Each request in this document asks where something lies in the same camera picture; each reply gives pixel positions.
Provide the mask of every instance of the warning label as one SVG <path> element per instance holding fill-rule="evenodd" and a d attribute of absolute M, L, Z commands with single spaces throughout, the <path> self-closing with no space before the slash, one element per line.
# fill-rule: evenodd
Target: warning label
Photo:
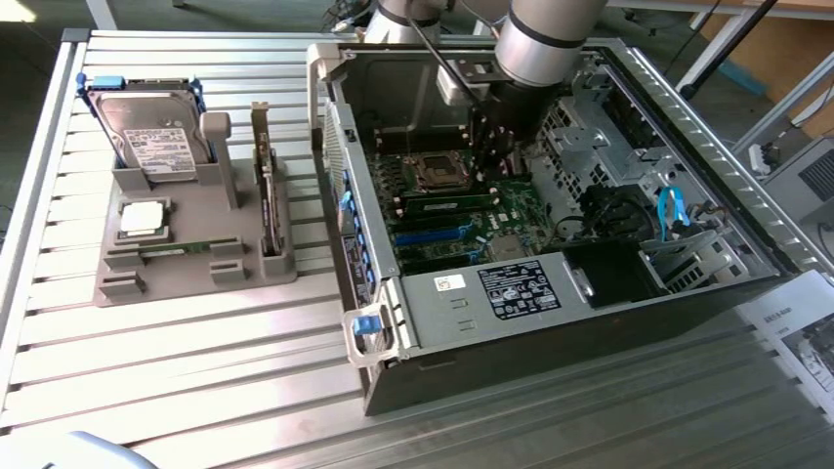
<path fill-rule="evenodd" d="M 194 171 L 194 157 L 182 129 L 125 130 L 125 137 L 145 174 Z"/>
<path fill-rule="evenodd" d="M 477 271 L 492 312 L 500 320 L 561 308 L 537 261 Z"/>

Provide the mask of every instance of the aluminum table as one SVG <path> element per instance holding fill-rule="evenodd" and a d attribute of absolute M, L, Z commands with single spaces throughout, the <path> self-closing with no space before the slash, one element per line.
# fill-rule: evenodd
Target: aluminum table
<path fill-rule="evenodd" d="M 0 447 L 84 430 L 161 468 L 824 467 L 831 429 L 751 329 L 684 337 L 367 418 L 305 126 L 305 47 L 352 35 L 69 31 L 0 258 Z M 484 43 L 471 36 L 447 41 Z M 249 157 L 249 103 L 292 179 L 295 283 L 89 304 L 113 152 L 74 76 L 200 78 Z"/>

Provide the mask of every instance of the motherboard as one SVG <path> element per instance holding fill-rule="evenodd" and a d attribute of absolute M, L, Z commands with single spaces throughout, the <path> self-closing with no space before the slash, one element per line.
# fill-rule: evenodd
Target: motherboard
<path fill-rule="evenodd" d="M 528 173 L 479 183 L 468 150 L 377 154 L 368 169 L 405 275 L 523 258 L 551 240 Z"/>

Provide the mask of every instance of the hard drive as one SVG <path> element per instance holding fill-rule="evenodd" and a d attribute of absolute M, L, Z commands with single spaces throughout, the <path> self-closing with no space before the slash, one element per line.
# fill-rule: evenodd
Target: hard drive
<path fill-rule="evenodd" d="M 140 168 L 153 183 L 193 179 L 194 166 L 213 162 L 198 131 L 198 82 L 98 76 L 84 83 L 80 74 L 78 94 L 116 150 L 117 167 Z"/>

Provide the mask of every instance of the floor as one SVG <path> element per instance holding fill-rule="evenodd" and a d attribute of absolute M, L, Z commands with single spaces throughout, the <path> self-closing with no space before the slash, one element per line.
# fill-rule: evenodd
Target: floor
<path fill-rule="evenodd" d="M 17 0 L 36 15 L 29 24 L 0 18 L 0 63 L 14 73 L 0 74 L 0 204 L 13 206 L 24 174 L 30 138 L 34 132 L 49 73 L 61 31 L 65 27 L 94 28 L 84 0 Z M 329 0 L 192 0 L 186 8 L 170 7 L 168 0 L 112 0 L 114 15 L 122 29 L 200 31 L 317 31 Z M 472 30 L 473 21 L 465 12 L 444 17 L 443 24 L 453 32 Z M 680 45 L 690 37 L 688 15 L 637 11 L 627 21 L 623 11 L 605 9 L 593 31 L 595 36 L 621 37 L 629 45 L 666 68 Z M 672 66 L 672 82 L 683 75 L 706 42 L 696 37 Z M 723 75 L 715 74 L 692 103 L 703 118 L 730 145 L 772 103 L 746 92 Z M 804 135 L 790 135 L 783 153 L 791 154 L 806 143 Z M 0 208 L 0 242 L 10 211 Z"/>

